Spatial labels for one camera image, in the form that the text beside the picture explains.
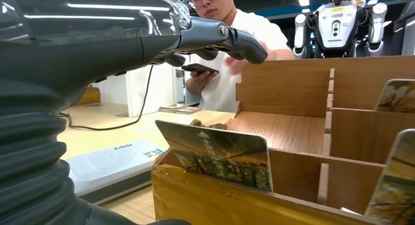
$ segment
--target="white shirt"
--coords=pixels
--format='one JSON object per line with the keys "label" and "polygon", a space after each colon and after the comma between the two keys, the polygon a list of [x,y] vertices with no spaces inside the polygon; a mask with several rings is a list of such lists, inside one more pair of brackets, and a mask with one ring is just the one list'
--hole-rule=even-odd
{"label": "white shirt", "polygon": [[[238,9],[231,26],[250,33],[258,41],[265,42],[270,50],[290,49],[287,46],[287,38],[278,25],[269,22],[268,19],[262,16]],[[219,71],[219,74],[202,90],[202,100],[199,107],[203,110],[229,113],[237,111],[238,103],[235,87],[236,83],[241,82],[241,75],[230,75],[225,63],[225,58],[228,56],[227,53],[222,51],[212,61],[206,61],[196,55],[191,56],[191,64],[198,63]]]}

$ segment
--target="white device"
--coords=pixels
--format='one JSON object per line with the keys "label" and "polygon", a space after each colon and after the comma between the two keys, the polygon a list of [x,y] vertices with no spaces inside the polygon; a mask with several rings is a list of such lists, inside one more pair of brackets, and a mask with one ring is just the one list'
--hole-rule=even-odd
{"label": "white device", "polygon": [[307,57],[307,26],[312,21],[316,37],[315,58],[356,57],[356,33],[359,24],[368,20],[369,34],[365,46],[366,56],[380,56],[383,50],[383,23],[388,7],[384,3],[376,4],[363,17],[364,9],[352,1],[331,2],[322,5],[314,12],[314,18],[299,14],[296,17],[294,54],[296,59]]}
{"label": "white device", "polygon": [[101,204],[147,186],[154,160],[162,153],[157,145],[138,141],[70,158],[75,194]]}

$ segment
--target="man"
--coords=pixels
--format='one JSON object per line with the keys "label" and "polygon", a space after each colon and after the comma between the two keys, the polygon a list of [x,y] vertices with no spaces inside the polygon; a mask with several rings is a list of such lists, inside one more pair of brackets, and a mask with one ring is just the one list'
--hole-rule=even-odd
{"label": "man", "polygon": [[[252,34],[268,51],[267,60],[294,59],[294,54],[287,46],[287,38],[280,28],[266,18],[245,13],[236,9],[233,0],[190,0],[196,12],[202,18],[223,21],[229,26]],[[241,70],[246,60],[235,60],[224,52],[219,52],[212,61],[200,57],[191,63],[199,63],[216,69],[219,73],[205,72],[198,75],[192,72],[186,81],[186,88],[194,95],[201,95],[200,108],[219,112],[237,111],[235,84],[241,82]]]}

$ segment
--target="wooden table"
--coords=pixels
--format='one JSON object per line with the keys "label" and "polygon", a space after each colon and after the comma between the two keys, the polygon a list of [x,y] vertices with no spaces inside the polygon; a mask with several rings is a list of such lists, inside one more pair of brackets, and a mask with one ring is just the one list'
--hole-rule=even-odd
{"label": "wooden table", "polygon": [[[73,125],[95,128],[114,127],[136,120],[136,118],[125,117],[126,105],[117,104],[77,106],[63,112],[71,115]],[[199,119],[205,124],[216,124],[225,123],[233,117],[233,113],[212,111],[200,111],[193,115],[155,112],[143,115],[136,124],[111,131],[84,131],[68,128],[58,136],[58,140],[67,144],[67,152],[62,156],[62,159],[138,140],[147,140],[166,150],[168,144],[156,127],[155,120],[189,124],[192,120]],[[101,206],[138,224],[148,224],[155,221],[153,188],[151,186]]]}

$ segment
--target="card with autumn tree image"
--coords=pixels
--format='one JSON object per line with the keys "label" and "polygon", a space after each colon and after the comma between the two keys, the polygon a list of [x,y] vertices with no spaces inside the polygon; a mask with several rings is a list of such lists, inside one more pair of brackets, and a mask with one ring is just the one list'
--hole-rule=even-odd
{"label": "card with autumn tree image", "polygon": [[415,129],[397,135],[365,215],[394,225],[415,224]]}
{"label": "card with autumn tree image", "polygon": [[382,91],[375,110],[415,113],[415,80],[389,80]]}
{"label": "card with autumn tree image", "polygon": [[273,190],[264,137],[165,121],[156,125],[187,171]]}

